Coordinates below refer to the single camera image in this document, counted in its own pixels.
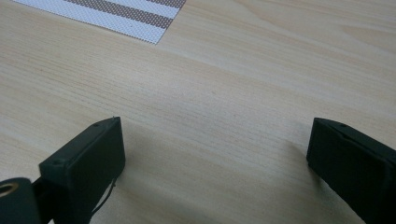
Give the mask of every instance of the white perforated panel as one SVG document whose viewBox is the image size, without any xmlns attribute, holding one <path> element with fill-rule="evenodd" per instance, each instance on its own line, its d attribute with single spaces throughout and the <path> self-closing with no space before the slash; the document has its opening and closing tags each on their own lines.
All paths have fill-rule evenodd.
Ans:
<svg viewBox="0 0 396 224">
<path fill-rule="evenodd" d="M 14 0 L 157 44 L 186 0 Z"/>
</svg>

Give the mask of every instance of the round hole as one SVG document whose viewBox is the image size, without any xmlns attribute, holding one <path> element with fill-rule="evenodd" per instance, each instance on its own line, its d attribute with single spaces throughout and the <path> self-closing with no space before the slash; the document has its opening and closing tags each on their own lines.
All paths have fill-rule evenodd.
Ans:
<svg viewBox="0 0 396 224">
<path fill-rule="evenodd" d="M 7 196 L 8 194 L 12 193 L 15 189 L 18 188 L 18 183 L 7 183 L 0 186 L 0 198 Z"/>
</svg>

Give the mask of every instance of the black cable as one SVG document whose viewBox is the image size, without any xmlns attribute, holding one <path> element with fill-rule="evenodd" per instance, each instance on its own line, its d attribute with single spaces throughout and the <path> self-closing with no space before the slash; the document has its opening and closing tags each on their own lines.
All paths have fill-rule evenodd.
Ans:
<svg viewBox="0 0 396 224">
<path fill-rule="evenodd" d="M 97 211 L 99 211 L 99 209 L 103 206 L 103 204 L 105 204 L 107 199 L 110 197 L 111 191 L 113 191 L 113 188 L 116 187 L 116 181 L 117 181 L 117 178 L 114 178 L 113 181 L 111 182 L 110 190 L 108 191 L 108 194 L 105 197 L 105 199 L 95 209 L 93 209 L 93 211 L 91 212 L 91 218 L 93 217 L 93 215 L 95 215 L 95 213 Z"/>
</svg>

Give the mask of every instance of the dotted pattern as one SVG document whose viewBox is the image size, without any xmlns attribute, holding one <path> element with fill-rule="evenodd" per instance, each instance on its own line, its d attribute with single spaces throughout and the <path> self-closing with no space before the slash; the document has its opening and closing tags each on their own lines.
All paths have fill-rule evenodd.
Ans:
<svg viewBox="0 0 396 224">
<path fill-rule="evenodd" d="M 165 5 L 158 4 L 154 6 L 148 0 L 107 0 L 107 1 L 83 1 L 83 0 L 13 0 L 15 2 L 25 4 L 30 7 L 35 7 L 41 10 L 51 12 L 56 15 L 64 16 L 76 21 L 86 22 L 88 24 L 107 28 L 109 30 L 129 35 L 149 43 L 157 44 L 163 36 L 166 28 L 170 25 L 172 18 L 164 15 L 176 16 L 176 8 L 168 7 Z M 109 1 L 115 2 L 115 5 L 109 4 Z M 144 17 L 151 17 L 155 19 L 148 20 Z M 158 24 L 154 20 L 163 19 L 162 25 Z"/>
<path fill-rule="evenodd" d="M 184 3 L 186 3 L 186 0 L 148 0 L 148 1 L 168 7 L 177 7 L 177 8 L 183 7 Z"/>
<path fill-rule="evenodd" d="M 95 10 L 103 11 L 113 15 L 125 17 L 134 21 L 141 21 L 146 24 L 154 25 L 166 29 L 172 22 L 164 16 L 160 16 L 147 11 L 142 11 L 132 7 L 126 7 L 105 0 L 64 0 L 66 2 L 74 3 L 83 7 L 89 7 Z"/>
</svg>

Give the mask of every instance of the light wood grain surface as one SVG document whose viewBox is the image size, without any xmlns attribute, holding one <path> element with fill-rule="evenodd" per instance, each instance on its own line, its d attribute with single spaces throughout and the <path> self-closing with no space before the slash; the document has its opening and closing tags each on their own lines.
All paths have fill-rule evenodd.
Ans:
<svg viewBox="0 0 396 224">
<path fill-rule="evenodd" d="M 396 2 L 188 0 L 151 45 L 0 0 L 0 179 L 112 116 L 92 223 L 363 223 L 305 155 L 314 117 L 396 148 Z"/>
</svg>

